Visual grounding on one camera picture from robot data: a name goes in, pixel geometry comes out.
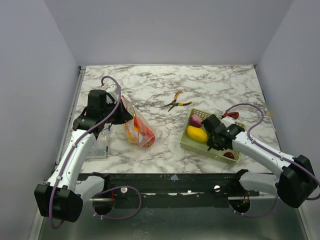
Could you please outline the yellow toy mango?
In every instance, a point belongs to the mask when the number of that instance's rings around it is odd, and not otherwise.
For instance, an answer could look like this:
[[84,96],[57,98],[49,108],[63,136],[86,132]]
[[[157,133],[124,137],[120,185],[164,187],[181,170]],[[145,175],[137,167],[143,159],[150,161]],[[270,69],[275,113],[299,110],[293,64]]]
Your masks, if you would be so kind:
[[191,139],[200,143],[206,143],[209,138],[208,134],[202,128],[194,127],[192,125],[187,126],[186,133]]

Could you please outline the green perforated plastic basket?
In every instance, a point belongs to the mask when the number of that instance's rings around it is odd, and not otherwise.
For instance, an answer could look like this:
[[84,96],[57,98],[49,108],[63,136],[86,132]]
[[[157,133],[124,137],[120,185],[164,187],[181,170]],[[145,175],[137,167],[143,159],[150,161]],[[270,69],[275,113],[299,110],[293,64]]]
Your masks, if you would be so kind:
[[[206,119],[207,117],[209,117],[211,115],[211,113],[208,113],[206,111],[200,110],[200,109],[196,109],[196,108],[190,108],[189,112],[187,114],[184,126],[183,126],[183,131],[181,133],[181,137],[180,137],[180,147],[182,149],[185,149],[187,151],[193,152],[195,154],[199,154],[201,156],[204,157],[208,157],[210,159],[214,159],[215,161],[219,161],[228,165],[232,165],[234,163],[239,162],[242,157],[243,154],[235,151],[235,150],[215,150],[215,149],[211,149],[210,151],[208,151],[208,146],[206,145],[206,143],[204,142],[198,142],[195,141],[193,139],[191,139],[188,135],[187,135],[187,126],[190,125],[190,116],[196,114],[198,115],[202,120]],[[234,159],[230,159],[227,157],[224,157],[224,153],[226,152],[232,152],[234,154]]]

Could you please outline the purple toy onion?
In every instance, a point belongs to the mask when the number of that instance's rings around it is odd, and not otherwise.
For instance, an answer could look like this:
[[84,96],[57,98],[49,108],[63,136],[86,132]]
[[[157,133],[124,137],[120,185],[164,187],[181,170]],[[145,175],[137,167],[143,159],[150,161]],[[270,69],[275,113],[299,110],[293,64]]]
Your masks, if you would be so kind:
[[192,114],[189,117],[189,124],[193,127],[196,127],[196,128],[202,127],[202,121],[203,120],[197,114]]

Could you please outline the orange toy carrot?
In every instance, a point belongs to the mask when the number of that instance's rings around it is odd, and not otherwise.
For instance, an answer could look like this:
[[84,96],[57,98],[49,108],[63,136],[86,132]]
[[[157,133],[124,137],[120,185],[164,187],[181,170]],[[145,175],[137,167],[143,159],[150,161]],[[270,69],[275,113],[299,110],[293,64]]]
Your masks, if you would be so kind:
[[140,119],[138,117],[135,117],[133,119],[133,126],[134,126],[134,130],[136,132],[139,132],[140,131]]

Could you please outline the clear zip bag orange zipper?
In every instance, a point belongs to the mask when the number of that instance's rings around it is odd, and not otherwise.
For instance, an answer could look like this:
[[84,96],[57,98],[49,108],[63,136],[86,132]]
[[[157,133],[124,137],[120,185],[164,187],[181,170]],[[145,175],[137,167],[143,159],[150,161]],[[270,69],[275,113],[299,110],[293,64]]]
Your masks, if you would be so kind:
[[155,131],[126,97],[122,95],[121,100],[125,109],[133,117],[124,124],[128,141],[138,147],[151,147],[156,140]]

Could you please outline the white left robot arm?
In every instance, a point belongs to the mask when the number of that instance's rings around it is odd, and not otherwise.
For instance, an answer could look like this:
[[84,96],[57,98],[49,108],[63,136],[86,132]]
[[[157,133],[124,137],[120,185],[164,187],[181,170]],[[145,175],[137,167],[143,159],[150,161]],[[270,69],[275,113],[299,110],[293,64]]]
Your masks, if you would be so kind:
[[41,216],[74,223],[85,202],[95,195],[104,198],[110,194],[106,175],[91,173],[78,183],[80,170],[106,124],[122,125],[132,119],[118,89],[89,92],[87,106],[73,121],[70,142],[62,159],[46,183],[38,184],[34,190]]

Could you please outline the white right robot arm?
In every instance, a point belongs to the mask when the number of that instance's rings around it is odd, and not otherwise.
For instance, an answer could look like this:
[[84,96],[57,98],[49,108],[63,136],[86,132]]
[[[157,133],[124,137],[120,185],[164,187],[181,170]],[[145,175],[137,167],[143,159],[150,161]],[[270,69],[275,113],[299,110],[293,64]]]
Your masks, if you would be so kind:
[[209,149],[235,150],[271,171],[270,175],[250,171],[241,173],[230,183],[234,195],[258,191],[278,196],[288,206],[299,208],[319,186],[311,162],[304,155],[294,157],[277,151],[252,138],[234,120],[219,120],[214,114],[203,120],[202,126],[209,135],[206,143]]

